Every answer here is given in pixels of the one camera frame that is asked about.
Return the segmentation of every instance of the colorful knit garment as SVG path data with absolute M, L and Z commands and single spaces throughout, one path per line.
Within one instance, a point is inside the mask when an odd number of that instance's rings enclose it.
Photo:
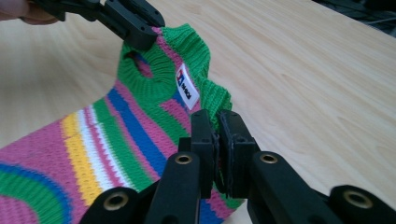
M 198 34 L 187 24 L 154 31 L 150 50 L 122 47 L 104 98 L 0 149 L 0 223 L 78 223 L 103 191 L 158 180 L 191 133 L 191 113 L 208 109 L 216 124 L 217 111 L 231 109 L 230 94 L 207 79 Z M 239 204 L 213 189 L 200 221 L 220 223 Z

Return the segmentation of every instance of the wood grain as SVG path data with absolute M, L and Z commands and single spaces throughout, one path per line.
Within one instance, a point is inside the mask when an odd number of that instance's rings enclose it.
M 367 189 L 396 208 L 396 40 L 311 1 L 150 1 L 211 49 L 262 150 L 314 189 Z M 0 22 L 0 147 L 105 95 L 121 41 L 99 22 Z M 246 208 L 227 223 L 249 223 Z

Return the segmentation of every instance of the green stripe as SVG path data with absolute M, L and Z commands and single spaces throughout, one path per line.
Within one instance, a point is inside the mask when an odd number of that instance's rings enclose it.
M 99 120 L 106 120 L 106 123 L 101 123 L 101 128 L 105 131 L 110 150 L 122 168 L 123 173 L 134 184 L 137 191 L 145 189 L 153 181 L 143 167 L 140 166 L 137 157 L 127 145 L 116 118 L 111 116 L 105 100 L 97 101 L 93 108 Z
M 39 223 L 60 223 L 63 209 L 56 196 L 32 179 L 0 172 L 0 194 L 26 202 L 36 213 Z

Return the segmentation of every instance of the table surface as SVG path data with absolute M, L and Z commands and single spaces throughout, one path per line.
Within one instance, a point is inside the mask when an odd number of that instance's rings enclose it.
M 328 194 L 371 191 L 396 207 L 396 39 L 308 0 L 150 1 L 211 49 L 263 150 Z M 121 40 L 99 22 L 0 22 L 0 147 L 101 98 Z M 249 223 L 242 207 L 227 223 Z

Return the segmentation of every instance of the light wood surface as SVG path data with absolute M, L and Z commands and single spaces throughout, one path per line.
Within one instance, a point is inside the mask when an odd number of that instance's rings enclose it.
M 212 53 L 262 150 L 313 188 L 367 189 L 396 208 L 396 39 L 311 1 L 150 1 Z M 99 22 L 0 22 L 0 147 L 111 88 L 121 41 Z M 250 223 L 246 208 L 227 223 Z

